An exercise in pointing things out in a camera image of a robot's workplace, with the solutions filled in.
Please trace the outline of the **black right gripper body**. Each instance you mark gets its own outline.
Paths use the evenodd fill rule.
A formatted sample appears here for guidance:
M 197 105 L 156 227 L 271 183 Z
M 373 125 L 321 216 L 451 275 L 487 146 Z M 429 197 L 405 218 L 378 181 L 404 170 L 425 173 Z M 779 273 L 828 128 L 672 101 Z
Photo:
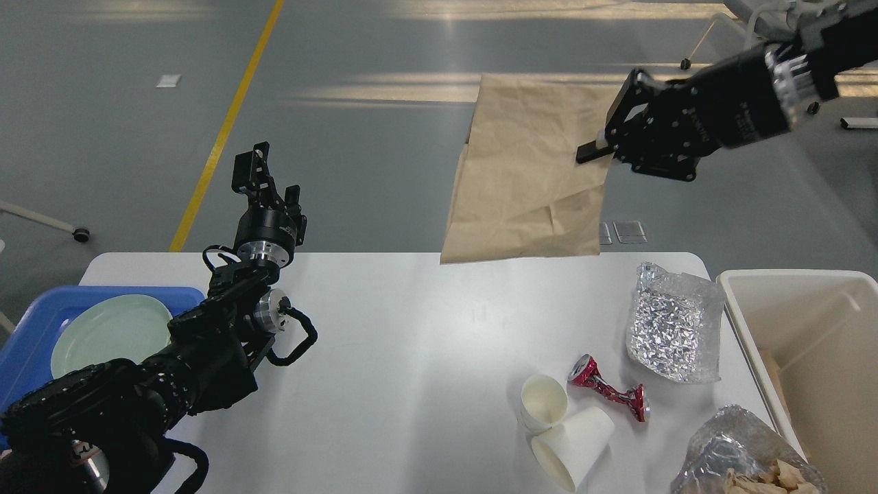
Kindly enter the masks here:
M 633 69 L 606 114 L 603 152 L 636 172 L 691 182 L 700 159 L 789 132 L 794 84 L 778 45 L 759 45 L 660 81 Z

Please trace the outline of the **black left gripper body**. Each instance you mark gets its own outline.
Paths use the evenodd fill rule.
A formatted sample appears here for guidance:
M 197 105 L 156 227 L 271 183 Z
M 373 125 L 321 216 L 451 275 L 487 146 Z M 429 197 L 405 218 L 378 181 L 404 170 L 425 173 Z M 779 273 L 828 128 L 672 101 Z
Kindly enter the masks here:
M 239 219 L 233 253 L 242 260 L 263 260 L 279 268 L 294 260 L 295 249 L 305 240 L 307 216 L 300 207 L 266 209 L 250 205 Z

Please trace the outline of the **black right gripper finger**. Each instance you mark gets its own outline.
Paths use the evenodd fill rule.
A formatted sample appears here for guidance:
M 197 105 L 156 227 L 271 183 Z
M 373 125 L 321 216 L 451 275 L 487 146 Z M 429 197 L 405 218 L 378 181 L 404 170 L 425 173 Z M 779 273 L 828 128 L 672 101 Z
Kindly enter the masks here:
M 615 148 L 609 144 L 590 141 L 590 143 L 585 143 L 577 148 L 575 163 L 577 163 L 577 165 L 584 165 L 585 163 L 589 163 L 605 156 L 612 156 L 614 153 Z

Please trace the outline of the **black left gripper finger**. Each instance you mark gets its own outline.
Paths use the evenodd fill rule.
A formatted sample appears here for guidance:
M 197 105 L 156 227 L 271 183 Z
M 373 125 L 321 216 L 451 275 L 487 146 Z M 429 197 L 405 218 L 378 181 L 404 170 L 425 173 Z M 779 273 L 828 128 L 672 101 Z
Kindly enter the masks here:
M 261 209 L 279 210 L 281 198 L 268 168 L 270 143 L 254 144 L 250 152 L 238 154 L 233 162 L 233 193 L 245 195 L 248 203 Z
M 300 185 L 290 185 L 283 192 L 283 209 L 286 215 L 292 221 L 298 221 L 302 216 L 302 209 L 299 203 Z

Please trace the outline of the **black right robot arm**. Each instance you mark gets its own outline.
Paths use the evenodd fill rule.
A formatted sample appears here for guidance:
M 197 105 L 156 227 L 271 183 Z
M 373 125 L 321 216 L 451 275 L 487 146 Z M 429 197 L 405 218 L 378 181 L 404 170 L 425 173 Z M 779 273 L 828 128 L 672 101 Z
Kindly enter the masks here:
M 691 182 L 716 150 L 793 130 L 803 104 L 837 98 L 836 76 L 876 56 L 875 1 L 841 1 L 803 14 L 790 40 L 744 48 L 687 78 L 633 69 L 576 162 L 611 156 L 636 173 Z

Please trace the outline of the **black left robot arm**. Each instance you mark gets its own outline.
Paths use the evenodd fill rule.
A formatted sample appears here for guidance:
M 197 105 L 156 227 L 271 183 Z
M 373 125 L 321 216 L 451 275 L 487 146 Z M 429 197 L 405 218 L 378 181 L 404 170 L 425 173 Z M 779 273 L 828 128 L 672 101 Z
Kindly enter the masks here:
M 195 469 L 176 490 L 198 492 L 207 454 L 167 433 L 250 396 L 260 363 L 291 366 L 317 342 L 311 319 L 275 288 L 307 216 L 298 185 L 277 191 L 269 152 L 264 141 L 235 157 L 230 187 L 247 210 L 231 246 L 202 251 L 206 298 L 170 319 L 166 347 L 64 373 L 3 411 L 3 493 L 150 493 L 178 456 Z

